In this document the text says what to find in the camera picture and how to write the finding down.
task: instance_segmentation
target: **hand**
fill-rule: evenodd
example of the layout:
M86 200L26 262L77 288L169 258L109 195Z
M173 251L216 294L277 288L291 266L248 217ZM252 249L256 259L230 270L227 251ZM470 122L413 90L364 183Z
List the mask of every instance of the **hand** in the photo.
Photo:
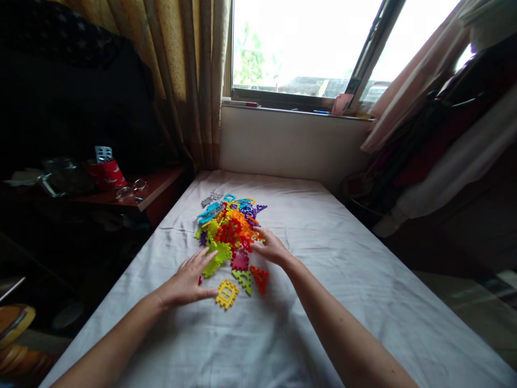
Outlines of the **hand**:
M178 272L153 292L161 299L163 308L183 306L219 295L216 288L198 286L199 276L217 255L217 251L214 251L205 256L207 252L208 247L186 259L179 266Z
M261 236L264 237L265 241L263 245L259 242L254 242L251 244L251 248L264 256L267 260L282 267L290 259L294 258L272 231L257 226L255 226L253 230L260 233Z

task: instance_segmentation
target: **black cloth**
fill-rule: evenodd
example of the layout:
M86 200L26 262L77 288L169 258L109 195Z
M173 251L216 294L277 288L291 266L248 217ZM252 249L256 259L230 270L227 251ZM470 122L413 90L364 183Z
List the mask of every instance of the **black cloth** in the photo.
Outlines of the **black cloth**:
M0 13L8 31L0 37L0 116L9 123L0 142L14 151L0 153L2 177L41 167L43 158L94 158L94 146L112 147L126 175L170 159L152 112L152 74L133 42L57 3L0 0Z
M122 39L70 8L45 0L0 2L0 45L72 66L107 67Z

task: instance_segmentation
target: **white bed sheet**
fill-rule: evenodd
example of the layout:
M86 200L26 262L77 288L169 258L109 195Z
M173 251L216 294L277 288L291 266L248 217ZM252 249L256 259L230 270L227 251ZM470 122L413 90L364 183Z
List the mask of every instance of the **white bed sheet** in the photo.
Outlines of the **white bed sheet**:
M517 386L516 373L321 184L215 171L198 175L42 387L50 386L198 249L194 220L211 191L268 205L258 221L280 237L419 386ZM265 296L253 284L252 296L242 290L228 311L206 300L164 316L118 386L342 386L285 273L256 253L250 263L270 272ZM225 278L237 283L226 266L203 285L216 287Z

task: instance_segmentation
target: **red cup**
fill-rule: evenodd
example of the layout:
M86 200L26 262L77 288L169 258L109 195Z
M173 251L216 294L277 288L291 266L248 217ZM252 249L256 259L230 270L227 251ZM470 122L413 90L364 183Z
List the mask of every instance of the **red cup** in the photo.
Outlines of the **red cup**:
M100 164L86 163L85 167L102 191L118 190L128 184L115 159Z

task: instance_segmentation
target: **eyeglasses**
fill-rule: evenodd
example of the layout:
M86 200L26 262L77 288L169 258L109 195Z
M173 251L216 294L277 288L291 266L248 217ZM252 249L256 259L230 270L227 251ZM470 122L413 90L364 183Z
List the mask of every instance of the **eyeglasses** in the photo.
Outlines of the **eyeglasses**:
M133 186L129 187L129 186L126 186L126 187L123 187L121 189L119 189L117 191L117 199L118 200L123 200L123 199L126 199L126 198L129 198L131 197L132 195L135 194L135 191L137 190L141 190L143 189L144 187L147 186L147 182L144 181L143 179L137 179ZM136 197L137 200L139 200L139 202L143 201L142 198L139 198L139 197Z

